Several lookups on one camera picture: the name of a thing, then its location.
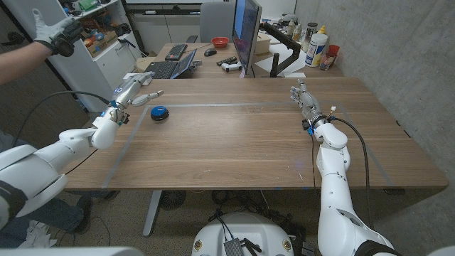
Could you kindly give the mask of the person's gloved hand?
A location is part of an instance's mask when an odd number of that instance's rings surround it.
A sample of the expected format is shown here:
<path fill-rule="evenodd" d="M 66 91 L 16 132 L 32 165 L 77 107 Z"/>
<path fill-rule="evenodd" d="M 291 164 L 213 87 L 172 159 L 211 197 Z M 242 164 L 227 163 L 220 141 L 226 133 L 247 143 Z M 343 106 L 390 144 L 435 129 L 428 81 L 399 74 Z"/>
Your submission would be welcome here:
<path fill-rule="evenodd" d="M 32 9 L 36 25 L 35 42 L 48 47 L 53 55 L 70 57 L 74 53 L 74 43 L 81 39 L 82 24 L 73 17 L 66 17 L 52 26 L 46 25 L 42 13 Z"/>

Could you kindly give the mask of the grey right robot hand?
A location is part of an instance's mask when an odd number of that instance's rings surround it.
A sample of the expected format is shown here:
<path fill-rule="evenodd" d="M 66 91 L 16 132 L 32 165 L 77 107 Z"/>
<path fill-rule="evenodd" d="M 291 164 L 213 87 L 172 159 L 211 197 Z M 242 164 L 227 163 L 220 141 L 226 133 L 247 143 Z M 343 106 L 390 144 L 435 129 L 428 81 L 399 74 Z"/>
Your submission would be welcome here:
<path fill-rule="evenodd" d="M 307 90 L 305 82 L 299 78 L 297 86 L 291 86 L 291 99 L 298 104 L 305 120 L 315 129 L 326 123 L 319 101 Z"/>

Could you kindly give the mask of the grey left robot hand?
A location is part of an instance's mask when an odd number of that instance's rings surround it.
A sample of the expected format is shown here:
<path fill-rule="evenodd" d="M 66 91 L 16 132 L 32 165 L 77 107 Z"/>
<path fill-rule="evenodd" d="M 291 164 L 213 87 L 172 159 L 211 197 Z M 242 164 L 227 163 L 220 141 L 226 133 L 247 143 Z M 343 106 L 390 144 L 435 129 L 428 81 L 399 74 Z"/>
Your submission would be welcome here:
<path fill-rule="evenodd" d="M 148 101 L 162 96 L 164 94 L 163 90 L 137 96 L 142 87 L 149 85 L 153 74 L 153 72 L 132 73 L 114 90 L 112 99 L 109 101 L 107 109 L 101 114 L 101 117 L 107 118 L 118 125 L 126 124 L 129 121 L 129 115 L 125 112 L 128 106 L 140 107 Z"/>

